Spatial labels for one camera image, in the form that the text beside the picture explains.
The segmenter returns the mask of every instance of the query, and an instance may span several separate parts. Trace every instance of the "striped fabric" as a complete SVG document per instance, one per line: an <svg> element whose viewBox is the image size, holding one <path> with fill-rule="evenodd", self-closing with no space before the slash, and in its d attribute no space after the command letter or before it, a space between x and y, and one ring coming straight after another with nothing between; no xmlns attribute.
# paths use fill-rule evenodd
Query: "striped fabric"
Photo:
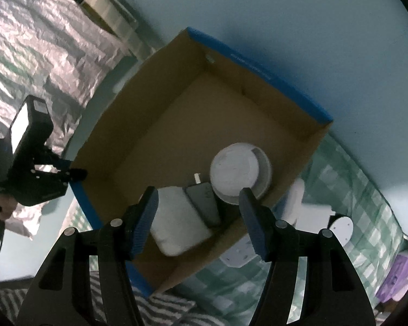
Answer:
<svg viewBox="0 0 408 326"><path fill-rule="evenodd" d="M106 322L101 297L98 271L90 273L92 305L96 320ZM146 326L226 326L227 322L201 312L194 301L167 293L155 294L145 299L138 288L133 287L136 304ZM12 322L27 294L27 289L0 290L0 309Z"/></svg>

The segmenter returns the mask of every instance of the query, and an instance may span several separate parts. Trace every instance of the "white plastic part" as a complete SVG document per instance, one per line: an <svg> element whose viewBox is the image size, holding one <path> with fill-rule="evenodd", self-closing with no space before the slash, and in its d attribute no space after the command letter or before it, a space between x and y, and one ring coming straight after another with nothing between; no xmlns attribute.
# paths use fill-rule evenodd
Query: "white plastic part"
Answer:
<svg viewBox="0 0 408 326"><path fill-rule="evenodd" d="M158 190L159 206L151 226L160 251L178 256L211 237L212 232L190 203L182 187Z"/></svg>
<svg viewBox="0 0 408 326"><path fill-rule="evenodd" d="M255 258L256 253L249 238L249 234L241 238L221 256L221 261L228 267L240 268Z"/></svg>
<svg viewBox="0 0 408 326"><path fill-rule="evenodd" d="M249 143L222 149L210 166L210 182L223 201L237 205L239 193L251 188L257 199L264 196L272 179L272 166L263 150Z"/></svg>
<svg viewBox="0 0 408 326"><path fill-rule="evenodd" d="M195 184L201 184L201 177L199 173L195 173L194 178L195 178Z"/></svg>
<svg viewBox="0 0 408 326"><path fill-rule="evenodd" d="M302 198L304 197L305 183L297 178L287 193L287 200L282 210L280 219L295 226L296 220L301 212Z"/></svg>
<svg viewBox="0 0 408 326"><path fill-rule="evenodd" d="M329 218L335 212L329 205L310 205L303 203L296 219L295 228L304 232L318 234L323 228L328 228Z"/></svg>
<svg viewBox="0 0 408 326"><path fill-rule="evenodd" d="M354 223L349 217L340 217L336 219L329 227L342 246L345 246L351 240L354 232Z"/></svg>

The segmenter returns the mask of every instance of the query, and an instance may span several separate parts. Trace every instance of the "silver foil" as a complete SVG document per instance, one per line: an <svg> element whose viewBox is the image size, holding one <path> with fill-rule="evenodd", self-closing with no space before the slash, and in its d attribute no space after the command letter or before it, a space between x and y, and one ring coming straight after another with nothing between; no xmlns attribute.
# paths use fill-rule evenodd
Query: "silver foil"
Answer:
<svg viewBox="0 0 408 326"><path fill-rule="evenodd" d="M47 102L54 123L47 144L60 154L97 86L128 54L74 0L0 0L0 137L33 94ZM6 228L32 237L43 205L18 205Z"/></svg>

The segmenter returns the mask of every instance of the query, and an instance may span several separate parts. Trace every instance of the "green checkered fabric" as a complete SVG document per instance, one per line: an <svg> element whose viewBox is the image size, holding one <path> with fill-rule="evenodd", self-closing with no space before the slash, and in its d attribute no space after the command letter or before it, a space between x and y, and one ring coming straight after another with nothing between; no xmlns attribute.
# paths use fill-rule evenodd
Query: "green checkered fabric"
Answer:
<svg viewBox="0 0 408 326"><path fill-rule="evenodd" d="M83 210L79 205L76 206L73 212L71 212L70 226L76 228L79 232L87 232L92 230ZM89 271L98 271L98 257L89 257Z"/></svg>
<svg viewBox="0 0 408 326"><path fill-rule="evenodd" d="M345 250L366 289L372 306L403 239L402 230L375 185L344 149L327 135L301 177L303 202L331 205L354 222ZM288 323L299 319L305 289L306 258L298 265L298 278ZM210 314L231 325L248 325L266 282L270 264L259 257L236 269L217 259L175 288L197 301Z"/></svg>

